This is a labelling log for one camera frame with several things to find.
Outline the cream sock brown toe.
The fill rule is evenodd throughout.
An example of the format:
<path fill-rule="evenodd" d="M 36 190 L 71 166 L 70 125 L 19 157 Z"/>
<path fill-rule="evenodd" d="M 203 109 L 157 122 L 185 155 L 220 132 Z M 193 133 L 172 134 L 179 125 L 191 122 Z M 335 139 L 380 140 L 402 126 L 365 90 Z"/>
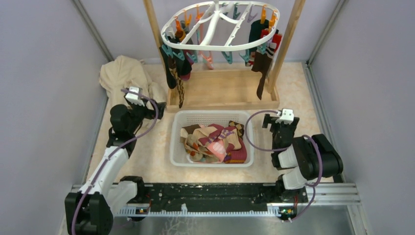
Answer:
<path fill-rule="evenodd" d="M 201 125 L 199 124 L 182 127 L 180 130 L 180 137 L 186 139 L 189 134 L 193 134 L 194 130 L 199 128 L 201 128 Z"/>

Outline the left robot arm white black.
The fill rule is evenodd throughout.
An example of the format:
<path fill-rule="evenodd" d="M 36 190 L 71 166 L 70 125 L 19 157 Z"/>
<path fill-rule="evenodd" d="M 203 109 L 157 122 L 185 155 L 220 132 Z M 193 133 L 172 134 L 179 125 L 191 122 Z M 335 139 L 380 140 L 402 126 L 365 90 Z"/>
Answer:
<path fill-rule="evenodd" d="M 115 214 L 130 200 L 142 202 L 147 195 L 139 176 L 123 177 L 112 189 L 115 177 L 131 157 L 137 143 L 136 131 L 145 119 L 154 126 L 162 119 L 166 102 L 150 99 L 152 108 L 128 102 L 110 110 L 109 138 L 98 167 L 85 184 L 65 198 L 67 231 L 70 235 L 107 235 Z"/>

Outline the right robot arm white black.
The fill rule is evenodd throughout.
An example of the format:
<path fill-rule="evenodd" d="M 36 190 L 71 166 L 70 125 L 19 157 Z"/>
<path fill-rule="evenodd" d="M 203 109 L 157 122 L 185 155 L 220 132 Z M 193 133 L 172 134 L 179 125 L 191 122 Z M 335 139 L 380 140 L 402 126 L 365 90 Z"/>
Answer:
<path fill-rule="evenodd" d="M 324 134 L 294 136 L 299 120 L 270 114 L 263 119 L 262 127 L 272 133 L 273 166 L 289 170 L 276 181 L 276 197 L 282 202 L 298 198 L 307 184 L 340 175 L 344 169 L 340 155 Z"/>

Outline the brown yellow argyle sock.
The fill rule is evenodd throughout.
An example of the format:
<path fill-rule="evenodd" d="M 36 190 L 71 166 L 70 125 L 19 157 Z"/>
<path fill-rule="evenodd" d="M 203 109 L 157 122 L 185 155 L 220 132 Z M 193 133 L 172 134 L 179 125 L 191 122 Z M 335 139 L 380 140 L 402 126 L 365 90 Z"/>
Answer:
<path fill-rule="evenodd" d="M 235 127 L 236 131 L 237 131 L 237 134 L 238 134 L 238 137 L 240 137 L 241 139 L 243 138 L 244 132 L 245 132 L 245 130 L 244 130 L 245 126 L 243 124 L 241 124 L 239 122 L 235 122 L 233 120 L 230 120 L 229 121 L 229 126 Z"/>

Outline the wooden hanger rack frame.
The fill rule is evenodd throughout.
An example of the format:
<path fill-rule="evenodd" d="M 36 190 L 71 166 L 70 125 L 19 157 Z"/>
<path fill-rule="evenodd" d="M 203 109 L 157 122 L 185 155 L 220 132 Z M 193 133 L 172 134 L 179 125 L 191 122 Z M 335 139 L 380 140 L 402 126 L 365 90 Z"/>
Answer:
<path fill-rule="evenodd" d="M 163 44 L 153 4 L 150 0 L 144 2 L 148 20 L 153 31 L 156 45 L 175 60 L 178 74 L 180 74 L 184 50 L 167 47 Z M 187 55 L 193 61 L 191 76 L 183 81 L 184 103 L 179 108 L 179 95 L 176 88 L 170 89 L 167 97 L 167 111 L 181 110 L 259 110 L 276 109 L 280 101 L 276 91 L 276 81 L 280 73 L 288 46 L 293 37 L 304 1 L 294 2 L 290 18 L 279 48 L 274 53 L 272 62 L 266 75 L 262 99 L 256 95 L 260 72 L 252 71 L 257 48 L 234 52 L 212 51 L 213 64 L 206 64 L 200 56 L 200 51 L 187 50 Z M 162 55 L 159 51 L 161 63 L 165 70 Z"/>

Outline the cream argyle sock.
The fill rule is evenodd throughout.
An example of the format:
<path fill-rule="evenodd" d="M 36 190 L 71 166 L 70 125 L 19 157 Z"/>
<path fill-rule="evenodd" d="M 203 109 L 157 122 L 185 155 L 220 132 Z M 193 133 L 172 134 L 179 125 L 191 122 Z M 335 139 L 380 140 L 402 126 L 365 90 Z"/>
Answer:
<path fill-rule="evenodd" d="M 193 162 L 208 164 L 220 162 L 219 158 L 217 158 L 210 150 L 205 146 L 200 145 L 198 139 L 193 134 L 186 137 L 184 148 Z"/>

